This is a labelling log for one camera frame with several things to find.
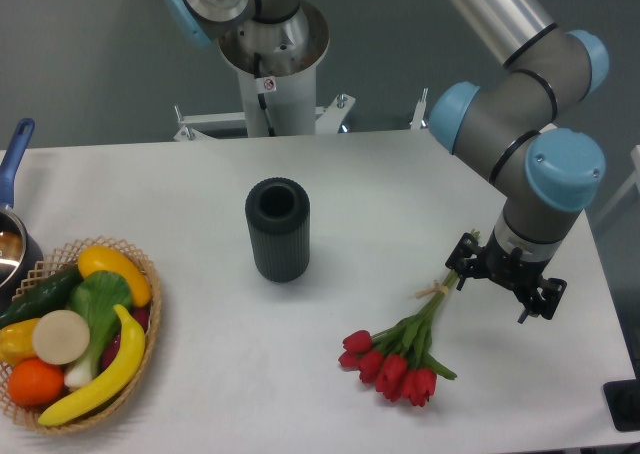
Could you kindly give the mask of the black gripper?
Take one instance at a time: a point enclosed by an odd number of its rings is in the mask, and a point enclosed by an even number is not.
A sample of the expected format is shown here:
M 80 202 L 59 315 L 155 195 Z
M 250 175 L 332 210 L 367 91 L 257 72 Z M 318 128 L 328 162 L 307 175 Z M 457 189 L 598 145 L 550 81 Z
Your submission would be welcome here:
M 520 248 L 507 252 L 494 235 L 483 248 L 479 239 L 477 230 L 464 233 L 445 262 L 445 266 L 457 275 L 456 289 L 462 290 L 467 279 L 486 278 L 511 291 L 523 305 L 518 323 L 524 323 L 529 317 L 551 320 L 567 282 L 543 278 L 549 260 L 527 261 Z

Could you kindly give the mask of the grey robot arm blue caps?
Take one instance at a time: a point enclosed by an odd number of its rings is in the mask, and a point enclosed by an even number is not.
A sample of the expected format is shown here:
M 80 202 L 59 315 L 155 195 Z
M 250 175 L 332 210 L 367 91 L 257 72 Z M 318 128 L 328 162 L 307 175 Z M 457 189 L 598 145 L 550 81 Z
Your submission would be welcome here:
M 486 243 L 464 235 L 448 259 L 462 279 L 486 278 L 511 291 L 525 317 L 551 318 L 564 294 L 544 269 L 606 170 L 589 136 L 555 120 L 597 89 L 609 70 L 594 35 L 560 29 L 536 0 L 450 0 L 507 70 L 496 88 L 450 87 L 428 127 L 452 155 L 506 199 Z M 303 0 L 165 0 L 193 43 L 217 43 L 236 71 L 252 137 L 337 131 L 344 109 L 316 105 L 316 67 L 329 35 Z

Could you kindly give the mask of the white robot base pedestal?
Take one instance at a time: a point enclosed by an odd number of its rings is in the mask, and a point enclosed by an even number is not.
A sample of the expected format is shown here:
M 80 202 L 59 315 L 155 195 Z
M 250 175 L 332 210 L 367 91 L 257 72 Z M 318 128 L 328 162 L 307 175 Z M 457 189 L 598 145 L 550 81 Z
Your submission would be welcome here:
M 242 110 L 223 114 L 175 114 L 178 141 L 204 140 L 212 131 L 245 129 L 250 137 L 335 134 L 349 131 L 356 99 L 339 93 L 316 104 L 316 71 L 329 47 L 328 25 L 318 9 L 303 1 L 288 19 L 249 19 L 215 43 L 237 75 Z

